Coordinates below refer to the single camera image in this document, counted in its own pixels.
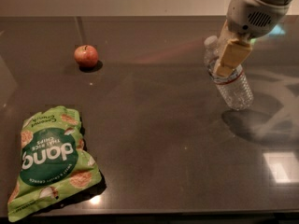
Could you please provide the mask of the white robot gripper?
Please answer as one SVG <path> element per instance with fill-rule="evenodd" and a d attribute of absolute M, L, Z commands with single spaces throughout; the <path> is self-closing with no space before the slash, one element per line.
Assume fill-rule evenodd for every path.
<path fill-rule="evenodd" d="M 250 38 L 264 36 L 280 22 L 289 7 L 290 0 L 231 0 L 218 39 L 219 59 L 213 73 L 229 77 L 252 52 L 251 44 L 234 38 L 233 33 Z"/>

